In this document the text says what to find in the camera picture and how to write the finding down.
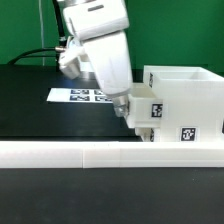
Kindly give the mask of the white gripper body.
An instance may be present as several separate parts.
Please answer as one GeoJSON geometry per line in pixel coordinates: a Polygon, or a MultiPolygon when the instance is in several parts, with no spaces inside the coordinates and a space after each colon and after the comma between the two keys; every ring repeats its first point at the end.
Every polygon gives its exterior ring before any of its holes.
{"type": "Polygon", "coordinates": [[[127,39],[116,32],[83,43],[102,92],[110,98],[126,95],[132,86],[127,39]]]}

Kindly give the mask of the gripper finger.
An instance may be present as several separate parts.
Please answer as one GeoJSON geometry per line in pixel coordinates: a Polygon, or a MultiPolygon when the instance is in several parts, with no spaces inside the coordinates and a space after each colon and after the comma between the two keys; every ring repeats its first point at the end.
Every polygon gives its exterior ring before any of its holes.
{"type": "Polygon", "coordinates": [[[119,96],[112,99],[114,111],[117,117],[126,117],[128,115],[128,96],[119,96]]]}

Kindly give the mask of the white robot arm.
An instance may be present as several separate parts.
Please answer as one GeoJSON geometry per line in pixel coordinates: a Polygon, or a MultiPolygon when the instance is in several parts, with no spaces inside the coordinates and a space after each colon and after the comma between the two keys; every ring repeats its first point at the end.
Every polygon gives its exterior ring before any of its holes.
{"type": "Polygon", "coordinates": [[[112,100],[118,117],[128,115],[132,71],[124,30],[129,27],[124,0],[65,0],[64,20],[70,36],[59,57],[69,78],[87,58],[101,91],[112,100]]]}

